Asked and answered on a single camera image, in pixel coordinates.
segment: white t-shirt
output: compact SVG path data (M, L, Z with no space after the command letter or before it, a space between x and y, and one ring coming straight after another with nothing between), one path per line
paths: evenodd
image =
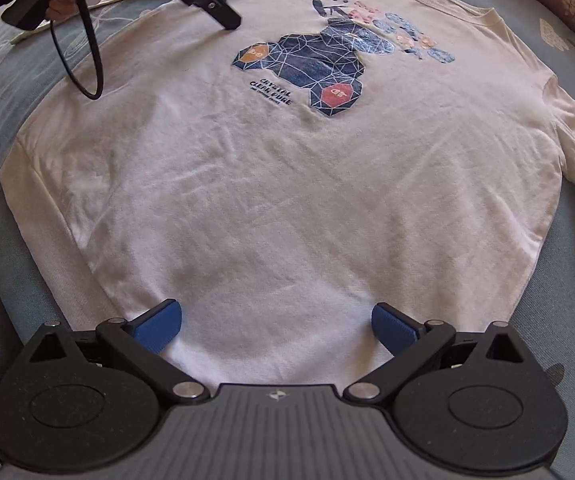
M575 102L493 9L458 0L172 2L65 80L1 171L74 329L184 309L165 356L222 381L346 386L386 301L484 330L533 272ZM94 84L91 60L77 70Z

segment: triangular cutout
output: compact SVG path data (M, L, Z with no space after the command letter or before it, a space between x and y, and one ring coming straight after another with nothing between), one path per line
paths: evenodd
M523 358L507 334L497 334L495 336L487 352L487 358L496 361L509 361L510 363L523 362Z
M40 363L42 361L52 361L66 357L66 351L61 346L56 334L47 334L43 341L39 343L38 348L32 354L31 363Z

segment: red hexagon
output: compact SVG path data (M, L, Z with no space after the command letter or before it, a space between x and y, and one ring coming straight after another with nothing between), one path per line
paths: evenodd
M321 92L321 101L327 104L330 108L336 108L346 104L352 95L354 94L354 88L348 83L337 83L328 88L324 88Z

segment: black cable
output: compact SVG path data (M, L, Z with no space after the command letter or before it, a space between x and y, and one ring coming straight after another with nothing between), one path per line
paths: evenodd
M81 19L84 22L85 34L88 39L88 44L90 45L92 59L94 60L94 70L96 72L96 92L94 94L89 92L81 83L79 83L78 79L74 77L72 70L70 70L68 62L66 61L66 57L61 51L61 48L58 46L58 41L56 40L56 33L54 30L54 22L52 20L50 20L50 33L52 34L52 40L54 41L56 52L58 53L59 58L61 58L61 62L66 68L66 72L68 72L68 76L72 80L72 83L74 83L74 85L76 85L81 93L88 99L96 100L101 97L101 93L103 93L103 63L101 62L101 53L99 52L99 44L96 41L96 34L94 33L94 27L92 26L92 18L90 17L90 10L87 7L87 2L85 0L75 1L77 7L79 8Z

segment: light blue fabric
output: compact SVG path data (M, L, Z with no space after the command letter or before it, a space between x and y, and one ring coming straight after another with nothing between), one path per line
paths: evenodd
M131 23L139 15L169 0L125 0L93 12L99 43ZM65 71L49 32L12 47L18 30L0 21L0 168L19 127L37 104L59 82ZM79 20L57 28L70 66L89 51ZM19 336L27 341L46 320L63 315L34 264L0 186L0 296Z

